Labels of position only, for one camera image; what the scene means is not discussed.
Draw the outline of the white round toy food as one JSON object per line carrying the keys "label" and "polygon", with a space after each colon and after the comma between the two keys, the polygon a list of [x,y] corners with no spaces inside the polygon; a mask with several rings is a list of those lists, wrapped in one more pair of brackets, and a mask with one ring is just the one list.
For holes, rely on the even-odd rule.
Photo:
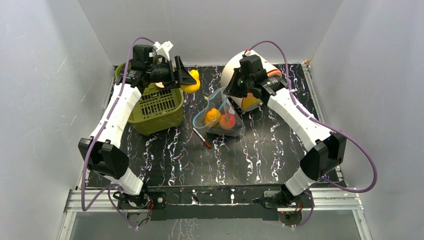
{"label": "white round toy food", "polygon": [[158,88],[160,88],[160,89],[164,89],[164,88],[165,88],[165,86],[163,85],[163,83],[162,83],[162,82],[157,82],[157,83],[155,83],[155,85],[156,85]]}

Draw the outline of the yellow toy lemon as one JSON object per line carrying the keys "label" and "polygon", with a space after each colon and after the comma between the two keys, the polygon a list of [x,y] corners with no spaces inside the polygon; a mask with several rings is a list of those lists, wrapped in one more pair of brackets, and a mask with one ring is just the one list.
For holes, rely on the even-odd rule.
{"label": "yellow toy lemon", "polygon": [[197,69],[192,69],[189,72],[189,74],[195,80],[195,84],[182,85],[181,86],[181,90],[183,92],[185,92],[185,93],[193,94],[193,93],[197,92],[200,89],[200,86],[201,86],[200,74],[199,74],[199,71]]}

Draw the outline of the red white marker pen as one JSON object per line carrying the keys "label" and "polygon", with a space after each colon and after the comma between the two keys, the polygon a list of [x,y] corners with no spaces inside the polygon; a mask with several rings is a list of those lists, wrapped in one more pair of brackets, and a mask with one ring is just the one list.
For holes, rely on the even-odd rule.
{"label": "red white marker pen", "polygon": [[198,132],[198,130],[195,127],[192,127],[193,132],[199,137],[199,139],[202,141],[202,144],[207,147],[208,149],[211,149],[212,146],[209,144],[209,142]]}

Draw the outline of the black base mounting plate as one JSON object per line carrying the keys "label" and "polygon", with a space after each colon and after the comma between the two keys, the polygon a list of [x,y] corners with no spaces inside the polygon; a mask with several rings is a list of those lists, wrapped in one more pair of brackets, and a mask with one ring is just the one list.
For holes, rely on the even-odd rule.
{"label": "black base mounting plate", "polygon": [[158,193],[155,221],[177,219],[262,219],[290,220],[307,206],[305,196],[290,196],[281,184],[150,186],[148,193]]}

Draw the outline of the olive green plastic basket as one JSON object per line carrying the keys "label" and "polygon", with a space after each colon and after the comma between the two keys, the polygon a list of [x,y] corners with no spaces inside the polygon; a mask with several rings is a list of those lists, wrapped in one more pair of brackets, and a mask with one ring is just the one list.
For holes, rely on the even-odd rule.
{"label": "olive green plastic basket", "polygon": [[148,136],[181,124],[184,96],[180,88],[158,88],[148,80],[153,67],[164,63],[171,62],[144,62],[140,66],[131,62],[128,69],[125,63],[116,68],[109,117],[113,126],[123,130],[130,123],[140,134]]}

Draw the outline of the small orange toy fruit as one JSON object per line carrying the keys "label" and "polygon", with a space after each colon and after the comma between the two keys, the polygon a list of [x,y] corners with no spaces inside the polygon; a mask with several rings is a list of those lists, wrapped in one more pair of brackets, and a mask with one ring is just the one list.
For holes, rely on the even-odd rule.
{"label": "small orange toy fruit", "polygon": [[211,108],[204,116],[203,123],[206,127],[212,128],[219,124],[221,112],[217,108]]}

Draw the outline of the white orange cylindrical appliance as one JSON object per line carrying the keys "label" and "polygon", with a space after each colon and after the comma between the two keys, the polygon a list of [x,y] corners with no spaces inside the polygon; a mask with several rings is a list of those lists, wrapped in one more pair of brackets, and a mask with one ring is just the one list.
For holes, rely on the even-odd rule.
{"label": "white orange cylindrical appliance", "polygon": [[[227,87],[230,83],[230,80],[233,76],[234,69],[240,67],[240,60],[243,58],[244,51],[236,54],[233,56],[227,64],[224,66],[221,77],[220,77],[220,86],[221,87]],[[279,76],[282,77],[283,73],[281,70],[277,69],[274,65],[272,65],[270,62],[268,62],[265,58],[263,58],[259,53],[257,53],[255,50],[251,50],[252,55],[257,55],[260,57],[262,66],[267,72],[268,77],[272,76]],[[252,111],[258,107],[260,107],[263,102],[255,98],[251,93],[247,94],[247,97],[233,97],[231,96],[231,99],[241,108],[244,112]]]}

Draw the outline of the clear zip top bag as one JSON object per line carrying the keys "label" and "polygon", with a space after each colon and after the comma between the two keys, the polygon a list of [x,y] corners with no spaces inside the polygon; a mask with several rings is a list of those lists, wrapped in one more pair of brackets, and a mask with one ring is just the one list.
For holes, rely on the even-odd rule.
{"label": "clear zip top bag", "polygon": [[192,125],[201,133],[241,137],[246,127],[224,89],[220,87],[205,97],[207,105],[193,118]]}

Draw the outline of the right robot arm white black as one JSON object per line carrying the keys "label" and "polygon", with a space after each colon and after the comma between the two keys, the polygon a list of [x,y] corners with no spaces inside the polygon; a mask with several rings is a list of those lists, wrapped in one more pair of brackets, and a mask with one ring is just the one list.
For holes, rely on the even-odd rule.
{"label": "right robot arm white black", "polygon": [[264,191],[253,200],[265,208],[295,207],[304,192],[343,162],[347,139],[316,123],[312,113],[292,95],[288,75],[255,53],[239,53],[225,65],[220,80],[224,93],[251,110],[257,99],[275,111],[298,135],[307,153],[298,170],[280,188]]}

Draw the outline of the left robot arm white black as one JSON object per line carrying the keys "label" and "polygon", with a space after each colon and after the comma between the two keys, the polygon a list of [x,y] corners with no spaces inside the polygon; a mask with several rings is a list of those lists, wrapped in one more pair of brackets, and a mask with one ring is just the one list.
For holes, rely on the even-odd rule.
{"label": "left robot arm white black", "polygon": [[83,174],[90,171],[108,179],[111,189],[118,192],[117,198],[135,208],[144,208],[150,198],[144,180],[130,169],[129,157],[120,149],[130,115],[150,84],[161,83],[173,90],[196,83],[178,55],[170,58],[172,48],[170,41],[130,47],[127,60],[116,68],[112,96],[99,124],[78,143]]}

